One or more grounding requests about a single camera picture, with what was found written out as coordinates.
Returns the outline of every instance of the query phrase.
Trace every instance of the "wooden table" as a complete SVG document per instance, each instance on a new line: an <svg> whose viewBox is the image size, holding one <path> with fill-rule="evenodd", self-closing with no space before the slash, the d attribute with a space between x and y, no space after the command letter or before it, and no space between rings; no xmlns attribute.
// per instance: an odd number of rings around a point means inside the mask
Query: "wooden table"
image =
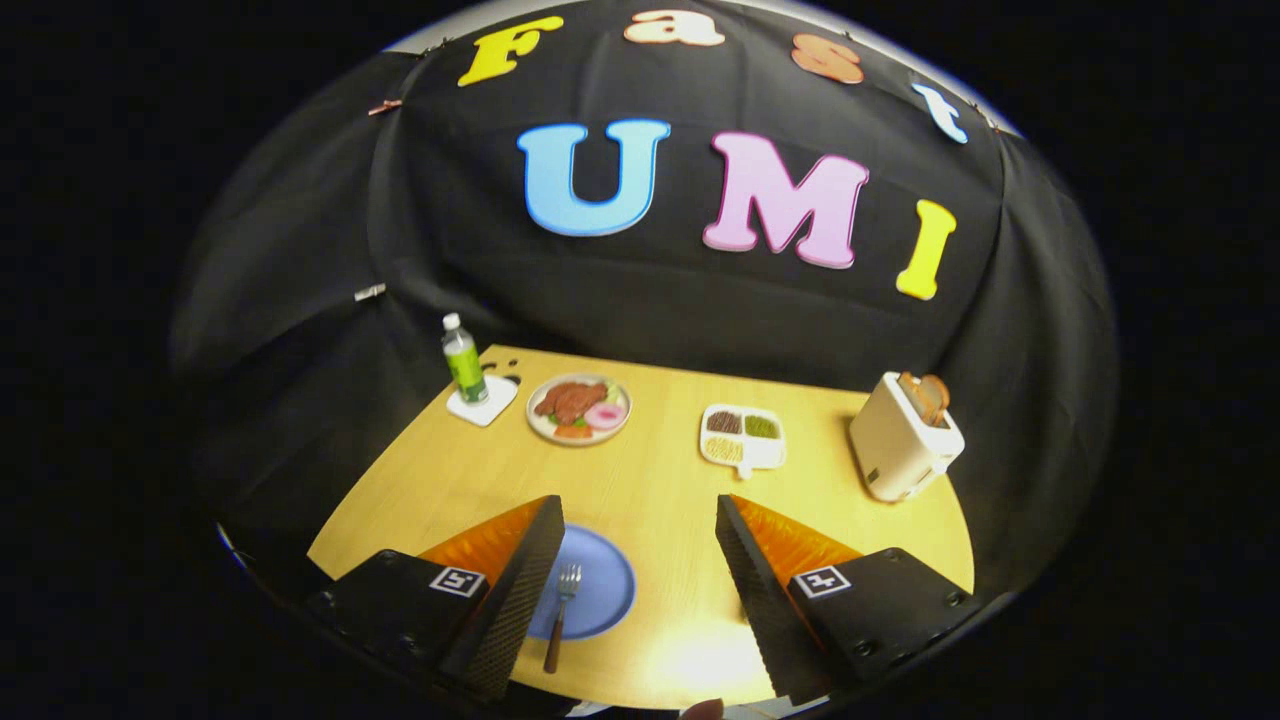
<svg viewBox="0 0 1280 720"><path fill-rule="evenodd" d="M517 360L515 366L508 361ZM716 541L716 497L737 493L870 553L901 547L973 591L969 529L948 478L901 505L864 489L847 437L867 393L783 384L492 346L481 363L522 378L488 428L449 415L440 393L369 468L316 536L308 557L332 578L383 548L417 555L516 505L559 495L564 521L627 555L637 591L612 630L566 642L543 673L547 641L527 638L512 679L572 698L680 710L774 697ZM627 425L590 447L539 437L525 404L567 373L612 377L631 395ZM776 411L787 460L740 480L698 448L703 410L726 402Z"/></svg>

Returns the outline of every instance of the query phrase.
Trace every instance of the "black cloth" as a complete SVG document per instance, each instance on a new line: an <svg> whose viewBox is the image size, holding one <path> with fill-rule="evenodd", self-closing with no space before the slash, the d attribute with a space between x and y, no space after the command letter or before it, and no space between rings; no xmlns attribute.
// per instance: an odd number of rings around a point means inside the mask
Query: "black cloth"
<svg viewBox="0 0 1280 720"><path fill-rule="evenodd" d="M202 418L202 496L248 527L314 536L396 434L448 383L439 319L507 342L869 392L881 373L938 373L966 450L952 465L978 591L1019 589L1089 497L1115 413L1117 361L1101 261L1071 195L1025 141L947 95L969 135L934 127L879 53L763 10L672 8L716 19L718 47L636 45L652 6L554 10L517 68L468 87L476 37L370 59L301 108L246 160L197 238L172 355ZM852 46L865 81L835 83L790 58L813 32ZM369 117L385 99L403 106ZM673 126L658 145L649 213L604 237L532 222L516 138L580 123L575 187L617 188L609 122ZM852 268L707 247L724 176L721 131L774 142L792 182L823 155L865 165ZM915 202L957 228L938 295L897 292L919 232ZM753 227L760 232L759 222ZM353 295L385 283L385 293Z"/></svg>

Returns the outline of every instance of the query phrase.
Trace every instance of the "pink letter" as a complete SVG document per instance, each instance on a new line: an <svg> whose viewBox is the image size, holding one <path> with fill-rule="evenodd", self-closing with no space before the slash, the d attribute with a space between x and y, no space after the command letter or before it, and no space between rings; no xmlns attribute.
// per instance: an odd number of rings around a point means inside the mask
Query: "pink letter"
<svg viewBox="0 0 1280 720"><path fill-rule="evenodd" d="M791 184L782 159L769 140L742 132L722 132L712 145L724 155L724 199L721 215L707 225L703 242L716 250L745 252L755 247L748 225L751 202L764 227L769 250L782 252L805 218L813 217L808 237L796 242L805 263L845 269L854 264L850 247L858 191L870 178L867 168L826 155L799 186Z"/></svg>

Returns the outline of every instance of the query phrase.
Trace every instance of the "toaster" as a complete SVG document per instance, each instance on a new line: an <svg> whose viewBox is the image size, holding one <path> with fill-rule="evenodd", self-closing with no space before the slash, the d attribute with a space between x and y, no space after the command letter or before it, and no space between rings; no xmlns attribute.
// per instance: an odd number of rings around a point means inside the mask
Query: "toaster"
<svg viewBox="0 0 1280 720"><path fill-rule="evenodd" d="M941 427L927 424L899 387L900 377L884 373L849 423L863 482L884 502L901 502L927 488L964 451L951 413L942 411Z"/></svg>

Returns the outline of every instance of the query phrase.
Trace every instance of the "blue letter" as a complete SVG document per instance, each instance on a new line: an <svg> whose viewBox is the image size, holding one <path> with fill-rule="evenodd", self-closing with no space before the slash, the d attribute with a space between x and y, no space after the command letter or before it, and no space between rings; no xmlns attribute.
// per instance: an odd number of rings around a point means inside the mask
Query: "blue letter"
<svg viewBox="0 0 1280 720"><path fill-rule="evenodd" d="M640 222L653 202L658 142L671 135L662 120L618 120L604 135L622 146L618 193L585 202L573 193L573 146L586 138L576 124L544 126L520 136L525 151L525 204L539 225L575 237L622 232Z"/></svg>
<svg viewBox="0 0 1280 720"><path fill-rule="evenodd" d="M947 137L964 145L969 142L969 136L956 127L956 122L952 118L959 118L960 111L947 104L942 99L942 94L933 90L929 86L920 85L918 82L911 83L911 88L924 96L924 101L929 105L929 114L933 115L933 123L942 128L942 132L947 133Z"/></svg>

